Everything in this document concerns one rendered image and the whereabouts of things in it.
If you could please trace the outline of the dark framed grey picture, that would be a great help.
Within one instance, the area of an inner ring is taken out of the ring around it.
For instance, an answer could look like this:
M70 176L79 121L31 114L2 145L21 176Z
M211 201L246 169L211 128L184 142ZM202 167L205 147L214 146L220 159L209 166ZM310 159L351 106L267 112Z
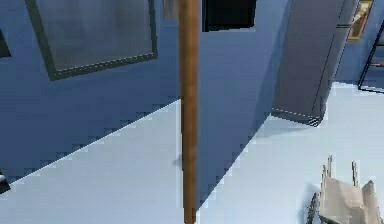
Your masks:
M153 60L154 0L24 0L50 80Z

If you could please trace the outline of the grey fridge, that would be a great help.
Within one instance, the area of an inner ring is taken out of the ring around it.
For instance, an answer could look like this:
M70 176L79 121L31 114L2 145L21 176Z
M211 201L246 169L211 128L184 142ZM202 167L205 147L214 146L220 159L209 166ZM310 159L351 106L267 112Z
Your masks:
M358 0L292 0L271 115L319 125Z

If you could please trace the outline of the small black object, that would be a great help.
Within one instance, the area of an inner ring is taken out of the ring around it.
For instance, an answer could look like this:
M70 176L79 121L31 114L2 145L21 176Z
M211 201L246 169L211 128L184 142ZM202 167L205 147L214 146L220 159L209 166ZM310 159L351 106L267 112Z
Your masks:
M0 171L0 194L5 193L6 191L10 190L11 187L9 183L6 180L6 177L4 174Z

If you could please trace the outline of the brown wooden pole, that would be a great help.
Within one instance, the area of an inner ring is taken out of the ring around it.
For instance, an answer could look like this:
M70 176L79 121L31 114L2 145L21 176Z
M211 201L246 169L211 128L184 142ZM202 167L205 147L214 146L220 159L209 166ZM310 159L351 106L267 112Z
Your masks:
M179 0L184 223L196 223L198 1Z

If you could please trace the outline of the black metal shelf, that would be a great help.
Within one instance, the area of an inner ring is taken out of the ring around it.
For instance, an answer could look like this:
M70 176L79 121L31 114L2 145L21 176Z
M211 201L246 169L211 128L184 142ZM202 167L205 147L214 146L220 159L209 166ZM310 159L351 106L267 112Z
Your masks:
M384 19L361 72L358 89L384 94Z

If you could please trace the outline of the gold framed picture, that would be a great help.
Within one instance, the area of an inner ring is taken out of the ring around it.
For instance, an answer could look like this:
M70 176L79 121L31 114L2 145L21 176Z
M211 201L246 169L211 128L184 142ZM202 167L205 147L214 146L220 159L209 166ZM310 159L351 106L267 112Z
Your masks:
M363 35L374 0L359 0L348 33L348 42L358 42Z

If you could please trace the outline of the black framed window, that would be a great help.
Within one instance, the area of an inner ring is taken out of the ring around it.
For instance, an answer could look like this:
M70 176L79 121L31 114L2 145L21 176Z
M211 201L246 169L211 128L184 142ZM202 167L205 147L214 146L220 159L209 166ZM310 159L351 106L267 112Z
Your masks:
M202 31L254 26L257 0L202 0Z

